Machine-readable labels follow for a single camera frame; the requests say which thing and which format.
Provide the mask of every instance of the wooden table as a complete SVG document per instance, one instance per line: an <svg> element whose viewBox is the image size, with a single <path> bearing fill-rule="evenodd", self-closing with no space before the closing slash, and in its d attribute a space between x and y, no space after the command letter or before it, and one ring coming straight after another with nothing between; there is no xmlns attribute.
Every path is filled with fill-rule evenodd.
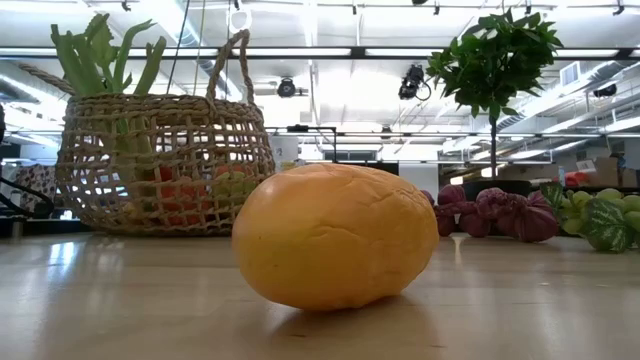
<svg viewBox="0 0 640 360"><path fill-rule="evenodd" d="M0 359L638 359L640 254L443 240L404 295L305 313L244 282L227 239L0 245Z"/></svg>

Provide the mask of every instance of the potted plant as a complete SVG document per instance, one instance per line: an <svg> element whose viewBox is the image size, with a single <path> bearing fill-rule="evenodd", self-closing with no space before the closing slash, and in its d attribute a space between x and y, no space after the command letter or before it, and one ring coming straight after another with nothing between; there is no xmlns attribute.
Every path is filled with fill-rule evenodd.
<svg viewBox="0 0 640 360"><path fill-rule="evenodd" d="M442 79L443 97L455 96L459 104L489 114L491 124L491 173L496 177L496 123L500 114L518 115L508 107L518 91L538 96L541 69L553 64L553 54L563 47L540 13L514 21L511 9L503 15L481 17L474 34L454 38L449 48L433 53L426 73Z"/></svg>

